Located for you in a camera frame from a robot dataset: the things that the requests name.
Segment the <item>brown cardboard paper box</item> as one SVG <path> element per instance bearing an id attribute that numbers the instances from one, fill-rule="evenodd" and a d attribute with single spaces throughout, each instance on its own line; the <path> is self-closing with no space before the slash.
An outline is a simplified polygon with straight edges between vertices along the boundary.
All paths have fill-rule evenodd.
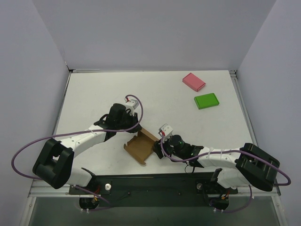
<path id="1" fill-rule="evenodd" d="M 152 147 L 158 139 L 149 131 L 142 128 L 131 140 L 124 144 L 124 149 L 139 164 L 145 165 L 148 157 L 153 153 Z"/>

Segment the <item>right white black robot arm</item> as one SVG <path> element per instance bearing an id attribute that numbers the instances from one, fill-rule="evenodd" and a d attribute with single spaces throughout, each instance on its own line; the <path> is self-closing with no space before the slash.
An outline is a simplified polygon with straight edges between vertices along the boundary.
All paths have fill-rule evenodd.
<path id="1" fill-rule="evenodd" d="M 270 192 L 280 166 L 278 160 L 251 143 L 239 149 L 213 149 L 188 144 L 173 135 L 156 141 L 152 149 L 160 159 L 167 157 L 193 168 L 215 167 L 212 181 L 224 188 L 252 185 Z"/>

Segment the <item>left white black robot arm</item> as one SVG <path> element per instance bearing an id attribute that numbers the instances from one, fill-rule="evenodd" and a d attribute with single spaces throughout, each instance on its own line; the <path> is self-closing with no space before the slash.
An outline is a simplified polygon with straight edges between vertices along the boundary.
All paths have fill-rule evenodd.
<path id="1" fill-rule="evenodd" d="M 138 105 L 136 100 L 128 100 L 125 104 L 115 103 L 108 114 L 94 122 L 83 134 L 68 136 L 59 141 L 54 138 L 47 140 L 33 166 L 33 173 L 54 189 L 68 184 L 79 186 L 87 194 L 94 192 L 95 175 L 86 168 L 73 166 L 74 158 L 87 149 L 106 142 L 119 130 L 128 133 L 140 131 L 142 127 L 135 112 Z"/>

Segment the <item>green paper box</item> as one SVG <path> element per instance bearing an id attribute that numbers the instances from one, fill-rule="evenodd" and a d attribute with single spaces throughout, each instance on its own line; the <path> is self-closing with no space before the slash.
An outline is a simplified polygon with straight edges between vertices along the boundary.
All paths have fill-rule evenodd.
<path id="1" fill-rule="evenodd" d="M 213 107 L 213 106 L 218 106 L 220 103 L 215 93 L 196 96 L 194 97 L 194 101 L 199 110 Z"/>

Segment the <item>pink paper box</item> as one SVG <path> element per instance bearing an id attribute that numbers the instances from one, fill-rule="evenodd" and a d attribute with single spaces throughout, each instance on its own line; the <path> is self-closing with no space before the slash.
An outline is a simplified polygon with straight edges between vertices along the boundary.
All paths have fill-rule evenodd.
<path id="1" fill-rule="evenodd" d="M 187 85 L 189 88 L 194 90 L 195 92 L 199 92 L 206 83 L 202 81 L 199 77 L 197 77 L 193 73 L 187 74 L 183 79 L 182 82 Z"/>

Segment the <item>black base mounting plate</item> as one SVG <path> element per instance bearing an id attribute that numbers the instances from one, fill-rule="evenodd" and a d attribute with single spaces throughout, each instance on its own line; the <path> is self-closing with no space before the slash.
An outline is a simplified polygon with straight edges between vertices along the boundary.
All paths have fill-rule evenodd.
<path id="1" fill-rule="evenodd" d="M 95 176 L 84 190 L 70 187 L 80 195 L 81 208 L 89 207 L 203 207 L 215 203 L 227 207 L 229 194 L 213 172 Z"/>

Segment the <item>aluminium table frame rail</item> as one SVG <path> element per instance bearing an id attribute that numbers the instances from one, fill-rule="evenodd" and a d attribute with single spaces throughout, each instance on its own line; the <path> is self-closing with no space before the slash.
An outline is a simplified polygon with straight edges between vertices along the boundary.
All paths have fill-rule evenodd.
<path id="1" fill-rule="evenodd" d="M 193 145 L 233 149 L 252 143 L 254 135 L 229 71 L 196 71 L 206 83 L 199 92 L 182 82 L 186 75 L 186 71 L 72 73 L 56 133 L 87 129 L 132 94 L 143 105 L 142 127 L 155 136 L 168 124 Z M 194 97 L 209 93 L 215 93 L 219 105 L 199 110 Z"/>

